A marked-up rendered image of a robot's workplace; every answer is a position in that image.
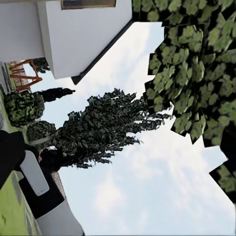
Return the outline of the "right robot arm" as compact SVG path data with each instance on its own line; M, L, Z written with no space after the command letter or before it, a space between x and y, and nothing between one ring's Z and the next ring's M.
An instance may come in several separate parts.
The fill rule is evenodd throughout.
M5 135L5 118L0 115L0 136ZM41 236L84 236L83 227L76 220L53 177L39 164L40 151L25 143L26 149L13 171L23 177L19 185L31 214L38 223Z

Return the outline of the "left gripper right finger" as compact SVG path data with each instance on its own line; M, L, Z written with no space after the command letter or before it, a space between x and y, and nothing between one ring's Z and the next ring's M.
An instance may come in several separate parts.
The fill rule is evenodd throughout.
M225 131L220 148L236 170L236 133Z

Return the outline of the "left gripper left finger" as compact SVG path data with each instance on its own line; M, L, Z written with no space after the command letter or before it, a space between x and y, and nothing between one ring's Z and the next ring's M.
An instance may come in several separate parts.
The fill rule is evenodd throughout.
M22 131L0 136L0 190L26 149Z

